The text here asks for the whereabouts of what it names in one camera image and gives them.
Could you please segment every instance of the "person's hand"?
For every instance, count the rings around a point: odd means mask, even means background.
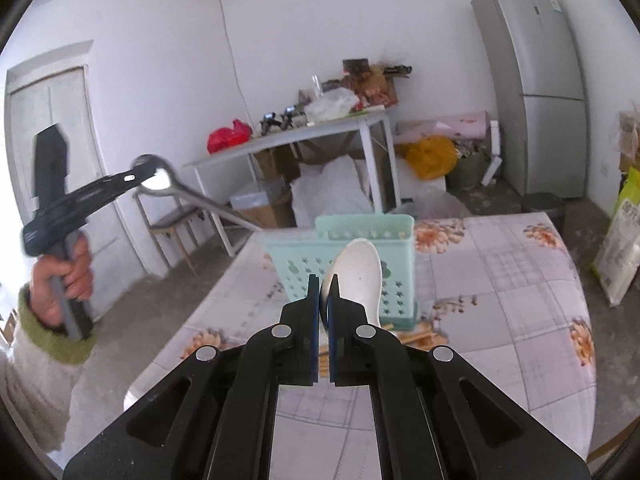
[[[80,235],[74,247],[73,261],[64,262],[50,254],[41,257],[31,271],[31,311],[48,328],[62,325],[62,309],[56,299],[49,279],[62,276],[66,297],[88,300],[94,291],[94,274],[91,271],[89,243]]]

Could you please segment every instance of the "yellow plastic bag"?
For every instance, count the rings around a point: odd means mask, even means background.
[[[458,163],[456,147],[447,137],[434,136],[409,145],[405,159],[421,180],[449,174]]]

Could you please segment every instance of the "person's arm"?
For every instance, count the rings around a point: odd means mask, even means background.
[[[13,406],[16,424],[33,435],[40,448],[59,449],[69,420],[71,392],[94,338],[71,341],[62,329],[62,313],[49,286],[51,276],[64,276],[70,298],[87,300],[92,293],[91,256],[81,237],[74,261],[44,256],[33,268],[30,286],[20,292],[18,326],[0,374],[3,397]]]

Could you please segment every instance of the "light green plastic basket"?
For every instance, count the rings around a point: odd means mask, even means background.
[[[334,215],[316,219],[316,232],[294,238],[265,236],[289,301],[306,296],[308,276],[324,279],[327,267],[355,238],[373,242],[382,262],[380,323],[398,330],[415,325],[414,219],[409,215]]]

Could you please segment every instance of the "floral bedsheet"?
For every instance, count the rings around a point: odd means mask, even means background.
[[[577,271],[544,213],[419,221],[415,297],[426,348],[446,342],[581,457],[593,429],[596,379]],[[242,344],[287,303],[262,235],[236,260],[131,385],[125,408],[201,344]],[[369,393],[280,390],[271,478],[380,478]]]

